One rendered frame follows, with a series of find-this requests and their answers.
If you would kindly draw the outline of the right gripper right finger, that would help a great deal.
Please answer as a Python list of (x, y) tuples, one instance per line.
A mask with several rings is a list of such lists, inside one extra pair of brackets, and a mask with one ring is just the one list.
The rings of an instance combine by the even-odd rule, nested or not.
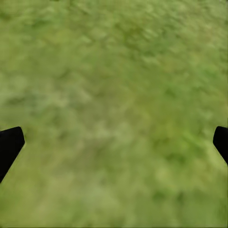
[(228, 165), (228, 128), (217, 126), (213, 143)]

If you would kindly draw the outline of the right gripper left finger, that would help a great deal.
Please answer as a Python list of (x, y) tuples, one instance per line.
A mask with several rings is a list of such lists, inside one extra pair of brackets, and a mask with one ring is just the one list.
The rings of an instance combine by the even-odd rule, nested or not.
[(25, 144), (21, 127), (0, 132), (0, 183)]

